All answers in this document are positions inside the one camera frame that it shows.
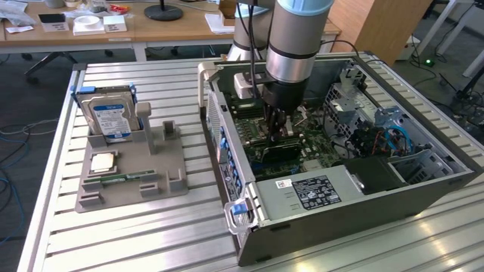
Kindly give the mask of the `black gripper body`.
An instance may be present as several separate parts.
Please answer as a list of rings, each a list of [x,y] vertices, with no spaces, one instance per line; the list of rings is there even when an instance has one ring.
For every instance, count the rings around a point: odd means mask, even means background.
[[[265,85],[262,98],[274,109],[293,114],[303,102],[306,89],[306,80],[298,83],[275,81]]]

